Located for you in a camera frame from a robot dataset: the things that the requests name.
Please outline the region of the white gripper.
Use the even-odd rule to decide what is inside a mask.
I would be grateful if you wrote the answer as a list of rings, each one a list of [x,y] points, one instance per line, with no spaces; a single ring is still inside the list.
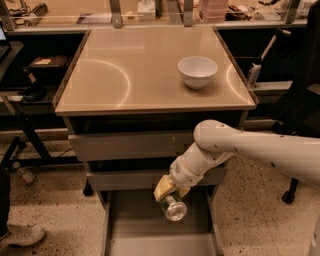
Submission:
[[[170,175],[163,175],[159,180],[154,190],[156,201],[160,202],[167,195],[174,192],[174,185],[178,187],[179,197],[183,198],[190,191],[190,187],[197,185],[203,178],[201,171],[202,163],[200,160],[179,156],[170,165]]]

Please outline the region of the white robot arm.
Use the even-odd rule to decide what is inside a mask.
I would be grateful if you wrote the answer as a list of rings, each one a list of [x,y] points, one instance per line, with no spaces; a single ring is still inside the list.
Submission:
[[[205,173],[238,154],[299,181],[320,185],[320,139],[237,130],[216,120],[200,122],[193,144],[159,180],[155,200],[166,218],[179,221],[187,213],[181,199]]]

